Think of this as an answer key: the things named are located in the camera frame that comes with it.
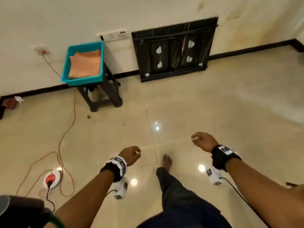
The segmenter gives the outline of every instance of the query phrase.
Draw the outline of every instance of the teal plastic bin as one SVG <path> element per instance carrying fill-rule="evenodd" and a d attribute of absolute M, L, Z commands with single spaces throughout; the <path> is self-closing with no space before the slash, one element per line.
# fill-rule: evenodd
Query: teal plastic bin
<path fill-rule="evenodd" d="M 84 77 L 84 78 L 77 78 L 77 79 L 69 79 L 69 72 L 71 69 L 71 59 L 69 56 L 74 56 L 76 52 L 90 52 L 100 49 L 101 56 L 100 56 L 100 75 L 94 77 Z M 79 44 L 79 45 L 71 45 L 67 49 L 67 55 L 65 58 L 65 64 L 63 68 L 63 73 L 61 77 L 61 81 L 68 84 L 69 86 L 77 86 L 77 85 L 84 85 L 94 82 L 102 82 L 103 81 L 103 42 L 91 42 L 86 44 Z"/>

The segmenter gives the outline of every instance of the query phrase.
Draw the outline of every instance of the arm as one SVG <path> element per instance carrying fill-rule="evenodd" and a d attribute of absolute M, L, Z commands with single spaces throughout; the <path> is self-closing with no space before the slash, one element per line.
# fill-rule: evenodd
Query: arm
<path fill-rule="evenodd" d="M 193 143 L 211 153 L 218 142 L 207 133 L 192 135 Z M 288 189 L 232 158 L 225 168 L 246 201 L 272 228 L 296 228 L 304 224 L 304 203 Z"/>
<path fill-rule="evenodd" d="M 119 156 L 125 159 L 127 166 L 131 166 L 140 158 L 140 149 L 137 146 L 131 146 L 121 151 Z M 63 222 L 66 228 L 90 227 L 113 181 L 112 171 L 100 172 L 60 207 L 55 212 L 55 216 Z M 45 228 L 54 228 L 54 226 L 49 223 Z"/>

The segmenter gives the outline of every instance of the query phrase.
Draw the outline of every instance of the forearm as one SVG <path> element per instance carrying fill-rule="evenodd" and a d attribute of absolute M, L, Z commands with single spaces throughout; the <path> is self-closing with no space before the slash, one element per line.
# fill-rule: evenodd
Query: forearm
<path fill-rule="evenodd" d="M 239 159 L 230 159 L 225 167 L 247 202 L 272 228 L 304 224 L 304 204 L 288 189 Z"/>
<path fill-rule="evenodd" d="M 114 180 L 110 170 L 100 172 L 82 190 L 74 195 L 56 212 L 66 228 L 88 228 L 93 220 Z"/>

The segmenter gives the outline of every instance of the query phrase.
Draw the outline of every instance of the person's left arm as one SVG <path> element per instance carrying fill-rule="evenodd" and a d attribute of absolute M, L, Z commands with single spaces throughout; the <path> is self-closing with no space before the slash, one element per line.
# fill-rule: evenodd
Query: person's left arm
<path fill-rule="evenodd" d="M 131 166 L 140 158 L 140 149 L 137 146 L 127 147 L 119 156 L 125 159 L 127 166 Z M 90 227 L 113 181 L 114 174 L 111 170 L 100 172 L 60 207 L 55 212 L 55 216 L 66 228 Z M 49 223 L 45 228 L 54 228 L 54 226 Z"/>

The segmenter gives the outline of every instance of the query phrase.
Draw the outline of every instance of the hand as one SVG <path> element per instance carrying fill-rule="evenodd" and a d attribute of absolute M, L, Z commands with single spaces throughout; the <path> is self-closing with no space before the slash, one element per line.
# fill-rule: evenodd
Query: hand
<path fill-rule="evenodd" d="M 124 158 L 127 163 L 127 166 L 133 165 L 141 156 L 140 149 L 137 146 L 130 146 L 124 148 L 120 153 L 119 156 Z"/>
<path fill-rule="evenodd" d="M 206 132 L 196 132 L 191 138 L 194 145 L 208 153 L 211 153 L 213 148 L 218 145 L 215 138 Z"/>

